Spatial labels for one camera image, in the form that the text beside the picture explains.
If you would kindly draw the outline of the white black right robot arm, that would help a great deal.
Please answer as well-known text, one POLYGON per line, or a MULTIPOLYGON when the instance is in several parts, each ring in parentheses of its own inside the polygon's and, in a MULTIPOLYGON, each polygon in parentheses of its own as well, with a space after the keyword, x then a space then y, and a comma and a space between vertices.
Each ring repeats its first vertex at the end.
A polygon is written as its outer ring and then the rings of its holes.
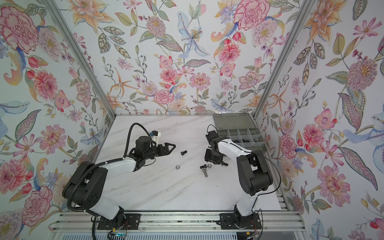
POLYGON ((273 177, 267 159, 263 154, 245 149, 227 137, 220 137, 216 131, 207 132, 206 139, 209 144, 205 153, 206 162, 226 166, 224 157, 236 162, 243 193, 235 205, 234 213, 241 218, 251 216, 258 199, 272 193, 268 192, 273 177))

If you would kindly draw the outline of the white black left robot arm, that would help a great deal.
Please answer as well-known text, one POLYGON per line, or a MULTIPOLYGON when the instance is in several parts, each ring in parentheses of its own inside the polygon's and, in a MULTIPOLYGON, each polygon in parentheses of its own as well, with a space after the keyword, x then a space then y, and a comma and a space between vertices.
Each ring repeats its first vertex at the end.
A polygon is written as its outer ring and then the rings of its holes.
POLYGON ((62 192, 69 211, 85 211, 107 220, 124 219, 125 210, 103 195, 106 181, 122 174, 133 173, 146 165, 147 160, 168 156, 175 144, 157 144, 148 136, 139 137, 136 146, 122 158, 94 164, 80 164, 62 192))

